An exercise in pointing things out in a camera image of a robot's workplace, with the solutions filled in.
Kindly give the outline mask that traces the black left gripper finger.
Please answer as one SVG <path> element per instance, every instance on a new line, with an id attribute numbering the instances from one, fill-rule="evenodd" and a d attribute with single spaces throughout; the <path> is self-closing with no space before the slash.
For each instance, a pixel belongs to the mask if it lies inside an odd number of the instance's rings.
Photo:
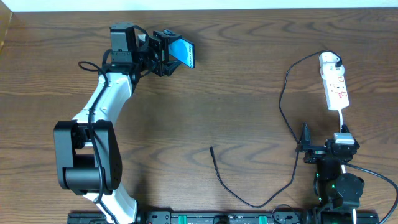
<path id="1" fill-rule="evenodd" d="M 171 76 L 173 72 L 181 65 L 181 62 L 178 60 L 173 60 L 164 63 L 164 75 Z"/>
<path id="2" fill-rule="evenodd" d="M 171 30 L 165 29 L 164 34 L 167 35 L 170 39 L 181 39 L 182 35 L 172 32 Z"/>

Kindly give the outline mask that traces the blue screen Samsung smartphone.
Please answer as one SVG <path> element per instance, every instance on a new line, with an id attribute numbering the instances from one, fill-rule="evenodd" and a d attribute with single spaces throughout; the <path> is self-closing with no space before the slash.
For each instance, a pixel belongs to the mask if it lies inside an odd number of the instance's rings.
<path id="1" fill-rule="evenodd" d="M 188 66 L 195 68 L 195 45 L 184 38 L 178 39 L 169 45 L 169 54 Z"/>

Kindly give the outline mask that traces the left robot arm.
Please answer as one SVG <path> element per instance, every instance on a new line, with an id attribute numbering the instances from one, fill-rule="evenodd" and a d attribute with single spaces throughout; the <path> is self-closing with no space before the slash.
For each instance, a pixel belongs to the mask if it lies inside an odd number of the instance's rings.
<path id="1" fill-rule="evenodd" d="M 131 22 L 110 26 L 111 48 L 100 65 L 79 67 L 98 75 L 85 107 L 53 130 L 58 183 L 98 207 L 96 213 L 70 213 L 68 223 L 142 223 L 137 201 L 123 186 L 123 165 L 114 126 L 139 80 L 148 74 L 171 76 L 180 66 L 195 67 L 195 46 L 171 30 L 146 30 Z"/>

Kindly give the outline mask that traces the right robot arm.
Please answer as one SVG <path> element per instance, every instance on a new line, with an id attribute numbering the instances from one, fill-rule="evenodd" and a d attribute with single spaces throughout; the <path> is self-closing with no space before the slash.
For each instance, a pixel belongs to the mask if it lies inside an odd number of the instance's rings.
<path id="1" fill-rule="evenodd" d="M 307 223 L 358 221 L 356 209 L 360 206 L 364 180 L 344 168 L 358 149 L 358 142 L 345 124 L 322 146 L 312 144 L 309 127 L 303 124 L 296 151 L 305 154 L 305 163 L 316 165 L 313 188 L 319 199 L 319 205 L 307 212 Z"/>

